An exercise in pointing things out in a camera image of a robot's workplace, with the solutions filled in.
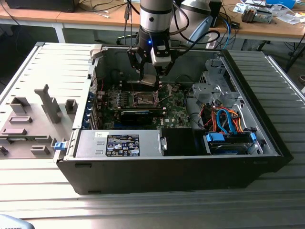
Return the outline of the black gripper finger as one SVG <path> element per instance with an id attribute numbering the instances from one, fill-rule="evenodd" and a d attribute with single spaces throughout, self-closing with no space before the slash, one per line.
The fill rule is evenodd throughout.
<path id="1" fill-rule="evenodd" d="M 138 71 L 139 80 L 144 76 L 144 65 L 146 63 L 146 51 L 140 47 L 129 47 L 127 55 L 131 64 L 131 67 Z"/>
<path id="2" fill-rule="evenodd" d="M 172 69 L 174 61 L 169 59 L 161 59 L 156 61 L 156 84 L 162 76 L 167 76 Z"/>

